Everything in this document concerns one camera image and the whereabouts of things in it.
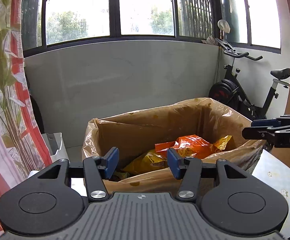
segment silver screw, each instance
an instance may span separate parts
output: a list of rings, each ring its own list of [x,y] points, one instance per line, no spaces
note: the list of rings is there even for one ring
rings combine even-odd
[[[91,193],[92,198],[104,198],[106,197],[106,193],[102,190],[95,190]]]
[[[180,196],[181,198],[191,198],[194,196],[194,193],[189,190],[182,190],[178,192],[178,196]]]

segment window pane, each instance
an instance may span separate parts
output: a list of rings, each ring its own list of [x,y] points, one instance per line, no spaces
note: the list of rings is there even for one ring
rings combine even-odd
[[[210,0],[177,0],[179,35],[207,39],[213,34]]]
[[[226,34],[228,42],[248,43],[247,16],[244,0],[223,1],[224,19],[230,25],[230,33]]]
[[[46,44],[109,36],[108,0],[48,0]]]
[[[42,0],[22,0],[22,47],[23,50],[42,46]]]
[[[280,48],[280,25],[276,0],[248,0],[251,43]]]
[[[119,0],[122,34],[174,35],[171,0]]]

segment curtain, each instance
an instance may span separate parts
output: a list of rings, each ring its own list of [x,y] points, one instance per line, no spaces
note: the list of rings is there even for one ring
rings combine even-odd
[[[26,85],[21,0],[0,0],[0,196],[51,163]]]

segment window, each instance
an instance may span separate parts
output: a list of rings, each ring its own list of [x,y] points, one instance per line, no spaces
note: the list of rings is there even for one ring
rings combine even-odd
[[[46,44],[109,36],[109,0],[48,0]]]
[[[220,0],[22,0],[22,9],[25,57],[102,40],[220,35]]]
[[[122,35],[172,35],[171,0],[119,0]]]
[[[177,0],[179,35],[207,39],[213,33],[210,0]]]
[[[280,25],[276,0],[248,0],[251,44],[280,49]]]
[[[281,48],[280,24],[276,0],[221,0],[223,18],[231,32],[229,42],[248,46]]]
[[[22,46],[23,50],[42,45],[42,0],[22,0]]]

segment plastic bag liner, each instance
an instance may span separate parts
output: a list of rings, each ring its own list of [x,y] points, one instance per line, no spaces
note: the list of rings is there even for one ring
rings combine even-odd
[[[227,159],[244,170],[253,169],[260,158],[264,140],[245,140],[241,132],[251,121],[235,110],[211,98],[189,99],[174,105],[133,111],[88,122],[82,158],[104,156],[111,147],[119,148],[119,169],[156,143],[177,140],[180,136],[197,134],[208,142],[232,135],[229,151],[216,153],[202,161],[215,163]],[[170,169],[152,171],[123,179],[120,182],[104,180],[109,193],[171,192],[176,193],[181,181]]]

